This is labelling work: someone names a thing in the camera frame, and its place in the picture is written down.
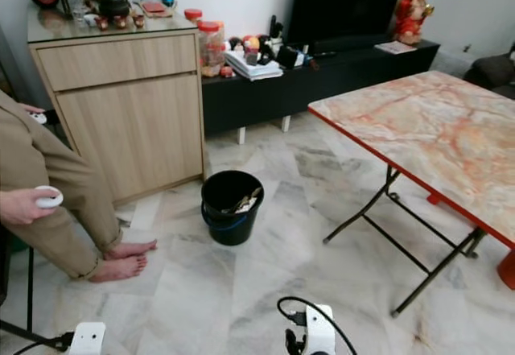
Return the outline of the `person's right hand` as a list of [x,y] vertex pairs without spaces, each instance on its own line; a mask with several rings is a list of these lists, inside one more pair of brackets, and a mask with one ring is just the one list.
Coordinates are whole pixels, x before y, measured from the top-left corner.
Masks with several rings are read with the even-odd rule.
[[8,225],[26,225],[55,212],[55,208],[40,208],[37,200],[56,197],[59,191],[48,188],[25,188],[0,192],[0,218]]

